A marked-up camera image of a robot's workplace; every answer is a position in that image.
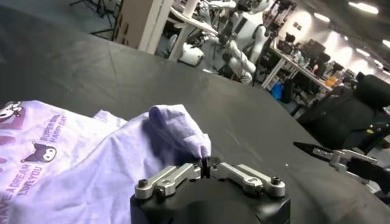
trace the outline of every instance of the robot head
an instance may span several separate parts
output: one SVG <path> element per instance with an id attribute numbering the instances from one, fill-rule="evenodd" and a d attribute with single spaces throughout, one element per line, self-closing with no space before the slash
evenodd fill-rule
<path id="1" fill-rule="evenodd" d="M 250 14 L 256 14 L 258 12 L 262 12 L 274 3 L 274 0 L 254 0 L 252 5 L 252 10 L 249 12 Z"/>

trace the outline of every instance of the screw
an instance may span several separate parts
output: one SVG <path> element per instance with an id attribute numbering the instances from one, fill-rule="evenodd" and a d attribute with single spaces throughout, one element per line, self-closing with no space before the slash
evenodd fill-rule
<path id="1" fill-rule="evenodd" d="M 271 184 L 273 184 L 273 185 L 279 185 L 280 182 L 282 182 L 282 181 L 280 180 L 279 177 L 272 177 L 271 178 Z"/>
<path id="2" fill-rule="evenodd" d="M 261 187 L 261 186 L 257 186 L 256 188 L 255 188 L 255 191 L 257 192 L 257 193 L 261 193 L 261 191 L 263 191 L 263 187 Z"/>
<path id="3" fill-rule="evenodd" d="M 157 196 L 158 198 L 163 198 L 163 197 L 165 197 L 165 189 L 162 188 L 162 187 L 156 188 L 156 196 Z"/>
<path id="4" fill-rule="evenodd" d="M 147 179 L 139 180 L 138 187 L 146 187 L 147 185 Z"/>
<path id="5" fill-rule="evenodd" d="M 209 162 L 210 162 L 210 164 L 217 165 L 217 164 L 221 163 L 221 160 L 218 157 L 211 157 Z"/>

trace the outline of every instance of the lavender t-shirt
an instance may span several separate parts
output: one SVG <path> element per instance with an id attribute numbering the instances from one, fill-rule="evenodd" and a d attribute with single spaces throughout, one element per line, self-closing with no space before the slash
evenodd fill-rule
<path id="1" fill-rule="evenodd" d="M 135 183 L 210 156 L 182 105 L 113 125 L 46 105 L 0 111 L 0 223 L 129 223 Z"/>
<path id="2" fill-rule="evenodd" d="M 114 114 L 111 114 L 109 111 L 100 110 L 95 116 L 93 116 L 93 119 L 99 120 L 101 122 L 104 122 L 109 125 L 113 125 L 115 127 L 122 127 L 127 123 L 127 120 L 116 117 Z"/>

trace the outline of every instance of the ceiling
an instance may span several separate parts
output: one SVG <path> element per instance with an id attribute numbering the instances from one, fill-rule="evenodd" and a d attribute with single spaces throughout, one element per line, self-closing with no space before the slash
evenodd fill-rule
<path id="1" fill-rule="evenodd" d="M 376 6 L 379 14 L 362 12 L 348 2 L 365 2 Z M 309 12 L 320 13 L 331 19 L 329 28 L 347 35 L 355 47 L 364 49 L 376 59 L 390 67 L 390 48 L 382 40 L 390 41 L 390 0 L 296 0 Z"/>

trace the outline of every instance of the black tabletop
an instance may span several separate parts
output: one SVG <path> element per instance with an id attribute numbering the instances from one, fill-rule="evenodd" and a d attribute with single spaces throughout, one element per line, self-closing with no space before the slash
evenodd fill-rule
<path id="1" fill-rule="evenodd" d="M 281 177 L 292 223 L 389 223 L 363 185 L 293 146 L 316 141 L 267 92 L 0 7 L 0 103 L 33 99 L 124 119 L 182 103 L 215 156 Z"/>

